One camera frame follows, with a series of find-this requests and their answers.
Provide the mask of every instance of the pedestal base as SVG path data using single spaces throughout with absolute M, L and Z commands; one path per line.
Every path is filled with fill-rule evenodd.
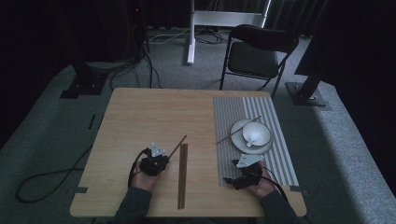
M 78 82 L 78 77 L 75 77 L 69 89 L 62 92 L 61 99 L 77 99 L 80 95 L 100 95 L 102 89 L 106 84 L 108 73 L 95 73 L 90 86 L 81 86 Z
M 291 100 L 295 105 L 312 105 L 312 106 L 320 107 L 321 110 L 328 110 L 328 111 L 332 110 L 332 108 L 329 106 L 329 103 L 323 100 L 318 90 L 315 90 L 314 94 L 312 94 L 312 96 L 309 97 L 309 99 L 303 100 L 300 99 L 297 94 L 299 89 L 303 86 L 303 83 L 287 82 L 285 85 L 289 91 Z

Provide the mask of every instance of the human hand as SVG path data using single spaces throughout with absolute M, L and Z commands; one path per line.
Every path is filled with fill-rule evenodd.
M 136 168 L 134 170 L 134 177 L 131 180 L 131 186 L 139 189 L 144 189 L 146 191 L 152 192 L 154 189 L 155 183 L 157 182 L 159 175 L 157 176 L 149 176 L 140 171 L 140 161 L 136 164 Z
M 260 165 L 260 167 L 265 167 L 265 163 L 263 161 L 258 161 L 258 164 Z M 262 168 L 262 176 L 264 176 L 268 179 L 271 179 L 271 176 L 268 174 L 268 171 L 265 168 Z M 263 178 L 261 178 L 258 185 L 251 185 L 245 189 L 254 193 L 259 198 L 263 198 L 263 197 L 267 196 L 269 193 L 271 193 L 272 191 L 276 190 L 273 183 L 271 183 L 268 180 L 265 180 Z

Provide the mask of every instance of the sleeve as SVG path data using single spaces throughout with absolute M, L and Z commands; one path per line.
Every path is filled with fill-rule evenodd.
M 135 187 L 128 188 L 113 223 L 138 223 L 149 211 L 151 193 Z
M 272 191 L 261 199 L 262 208 L 265 212 L 266 224 L 297 224 L 298 218 L 277 190 Z

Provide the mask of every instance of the chopstick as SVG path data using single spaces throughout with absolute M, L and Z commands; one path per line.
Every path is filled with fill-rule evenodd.
M 188 145 L 187 144 L 180 145 L 177 210 L 184 208 L 186 202 L 187 155 L 188 155 Z
M 175 149 L 171 152 L 171 154 L 168 157 L 168 160 L 171 159 L 171 157 L 173 156 L 173 154 L 176 152 L 176 150 L 178 149 L 178 147 L 181 146 L 181 144 L 183 143 L 184 139 L 186 139 L 187 135 L 184 135 L 184 137 L 180 140 L 180 142 L 177 144 L 177 146 L 175 147 Z
M 259 118 L 261 118 L 262 116 L 258 116 L 257 118 L 255 118 L 255 119 L 253 119 L 252 121 L 249 121 L 248 123 L 250 123 L 250 122 L 254 122 L 254 121 L 256 121 L 256 120 L 258 120 Z M 227 137 L 225 137 L 225 138 L 223 138 L 223 139 L 221 139 L 221 140 L 219 140 L 216 144 L 218 144 L 218 143 L 220 143 L 220 142 L 222 142 L 222 141 L 224 141 L 224 140 L 226 140 L 227 138 L 229 138 L 229 137 L 231 137 L 231 136 L 233 136 L 233 134 L 235 134 L 235 133 L 237 133 L 237 132 L 239 132 L 239 131 L 241 131 L 243 128 L 244 128 L 244 126 L 242 126 L 240 129 L 238 129 L 238 130 L 236 130 L 235 132 L 233 132 L 233 133 L 230 133 Z

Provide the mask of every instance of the saucer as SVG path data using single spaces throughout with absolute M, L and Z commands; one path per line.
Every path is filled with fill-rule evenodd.
M 241 120 L 237 121 L 231 128 L 231 133 L 244 127 L 245 124 L 247 124 L 251 121 L 252 121 L 252 119 L 241 119 Z M 244 136 L 242 135 L 242 130 L 233 134 L 231 136 L 231 140 L 233 141 L 233 144 L 237 148 L 239 148 L 241 151 L 243 151 L 247 154 L 263 154 L 263 153 L 267 152 L 269 149 L 271 149 L 272 144 L 274 142 L 274 136 L 271 132 L 270 132 L 270 134 L 271 134 L 271 137 L 270 137 L 269 142 L 266 145 L 261 146 L 261 147 L 257 147 L 257 146 L 247 147 L 247 141 L 245 140 Z

